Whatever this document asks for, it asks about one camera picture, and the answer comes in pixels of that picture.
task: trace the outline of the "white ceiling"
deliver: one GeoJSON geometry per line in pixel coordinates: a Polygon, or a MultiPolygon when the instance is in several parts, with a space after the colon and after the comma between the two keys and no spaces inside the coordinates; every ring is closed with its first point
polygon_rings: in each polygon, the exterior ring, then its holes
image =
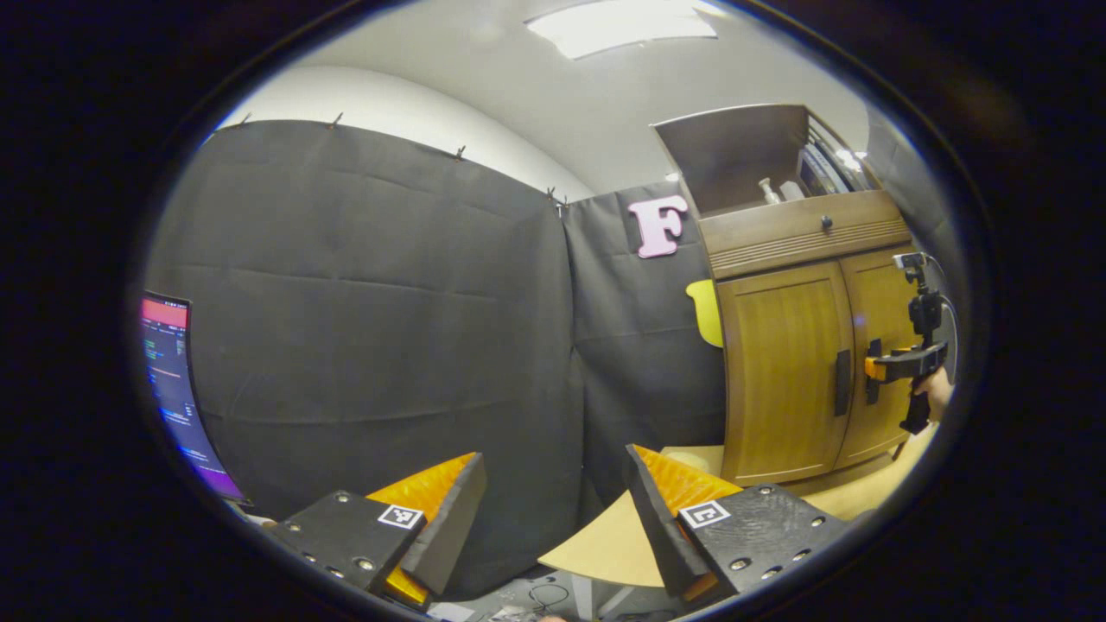
{"type": "Polygon", "coordinates": [[[597,194],[671,170],[648,127],[697,112],[802,103],[855,149],[863,101],[744,14],[703,18],[718,39],[656,41],[571,61],[523,21],[578,0],[421,0],[367,20],[301,59],[386,73],[459,100],[512,129],[597,194]]]}

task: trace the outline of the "white wall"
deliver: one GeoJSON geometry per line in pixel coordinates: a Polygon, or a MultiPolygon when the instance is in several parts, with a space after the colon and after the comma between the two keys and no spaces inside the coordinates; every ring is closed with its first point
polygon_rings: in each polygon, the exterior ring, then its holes
{"type": "Polygon", "coordinates": [[[342,114],[341,125],[407,138],[447,153],[465,145],[465,158],[518,179],[542,193],[556,187],[568,200],[593,193],[572,173],[491,117],[414,82],[352,68],[293,68],[276,75],[220,127],[271,120],[322,121],[342,114]]]}

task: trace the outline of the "cabinet drawer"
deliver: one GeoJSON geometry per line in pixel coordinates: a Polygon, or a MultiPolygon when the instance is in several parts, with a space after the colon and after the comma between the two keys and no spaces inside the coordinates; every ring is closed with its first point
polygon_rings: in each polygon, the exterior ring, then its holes
{"type": "Polygon", "coordinates": [[[885,190],[765,205],[699,220],[716,280],[910,241],[885,190]],[[824,227],[822,217],[833,225],[824,227]]]}

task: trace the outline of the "black fabric backdrop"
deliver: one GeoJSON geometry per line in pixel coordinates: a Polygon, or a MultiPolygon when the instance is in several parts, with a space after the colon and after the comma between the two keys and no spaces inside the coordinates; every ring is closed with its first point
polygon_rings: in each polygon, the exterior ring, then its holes
{"type": "Polygon", "coordinates": [[[576,528],[568,266],[533,188],[374,132],[258,122],[199,149],[146,282],[194,301],[201,412],[258,514],[483,452],[447,594],[471,598],[576,528]]]}
{"type": "Polygon", "coordinates": [[[570,204],[573,341],[584,383],[585,485],[604,505],[626,485],[623,447],[636,443],[721,445],[726,432],[722,351],[699,335],[685,292],[710,278],[699,229],[684,214],[676,253],[641,259],[636,201],[681,195],[661,182],[570,204]]]}

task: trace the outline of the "wooden cabinet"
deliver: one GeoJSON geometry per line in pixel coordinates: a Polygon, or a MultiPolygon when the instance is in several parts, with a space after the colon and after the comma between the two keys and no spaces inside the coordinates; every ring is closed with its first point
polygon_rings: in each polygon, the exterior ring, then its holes
{"type": "Polygon", "coordinates": [[[915,289],[891,259],[912,248],[872,170],[863,166],[868,189],[769,205],[759,179],[802,185],[808,139],[826,133],[844,144],[804,106],[726,108],[655,128],[682,173],[716,283],[727,376],[722,477],[801,479],[902,443],[909,382],[881,385],[869,404],[864,357],[875,339],[884,353],[920,340],[907,315],[915,289]]]}

